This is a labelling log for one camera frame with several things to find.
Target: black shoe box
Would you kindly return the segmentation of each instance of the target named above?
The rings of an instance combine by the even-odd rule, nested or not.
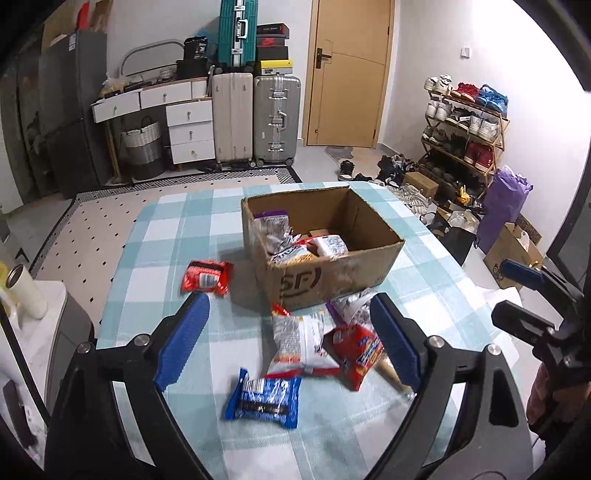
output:
[[[289,60],[287,47],[257,47],[257,60]]]

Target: cardboard box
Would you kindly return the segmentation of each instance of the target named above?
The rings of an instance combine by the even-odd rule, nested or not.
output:
[[[432,181],[430,178],[427,178],[425,175],[417,171],[407,173],[404,176],[402,184],[416,187],[426,198],[433,198],[439,188],[437,182]]]
[[[500,288],[516,287],[520,290],[523,285],[503,277],[499,266],[503,260],[514,260],[522,265],[533,265],[536,262],[542,263],[544,257],[538,251],[533,242],[530,242],[529,251],[519,243],[518,238],[521,237],[521,228],[513,223],[506,223],[502,228],[499,238],[496,239],[491,249],[484,258],[484,263],[491,271],[492,276],[495,277]]]
[[[381,284],[404,240],[348,186],[271,193],[242,199],[244,247],[269,303],[297,310]],[[294,265],[269,263],[254,215],[286,210],[295,233],[338,232],[350,253]]]

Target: barcode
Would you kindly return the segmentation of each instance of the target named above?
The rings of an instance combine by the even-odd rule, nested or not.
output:
[[[199,274],[199,287],[200,288],[215,288],[217,286],[217,275],[211,275],[209,273]]]
[[[245,392],[253,392],[262,394],[265,390],[265,379],[264,378],[256,378],[254,380],[248,380],[244,382],[244,387],[242,391]]]

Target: purple gift bag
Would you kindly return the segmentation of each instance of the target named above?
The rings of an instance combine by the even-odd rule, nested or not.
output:
[[[484,216],[476,233],[476,244],[484,253],[488,253],[495,243],[503,225],[515,223],[527,196],[534,189],[533,185],[521,175],[504,166],[495,173],[492,185],[483,204],[488,213]]]

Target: table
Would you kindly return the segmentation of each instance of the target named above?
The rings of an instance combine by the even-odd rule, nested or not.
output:
[[[255,378],[275,352],[266,298],[256,286],[243,249],[240,200],[285,190],[343,186],[342,182],[255,186],[162,197],[138,216],[117,267],[103,313],[98,348],[124,345],[150,333],[184,297],[179,286],[191,260],[232,261],[235,275],[225,298],[210,296],[211,313],[178,383],[164,396],[187,440],[214,479],[361,479],[400,425],[408,404],[377,372],[358,393],[334,378],[305,378],[298,428],[252,420],[223,421],[240,367]],[[406,244],[384,291],[426,335],[456,348],[481,350],[500,331],[471,280],[439,241],[387,189],[351,182]],[[301,312],[317,310],[312,307]],[[134,453],[149,461],[124,388],[115,385]],[[448,412],[431,451],[441,456],[457,407]]]

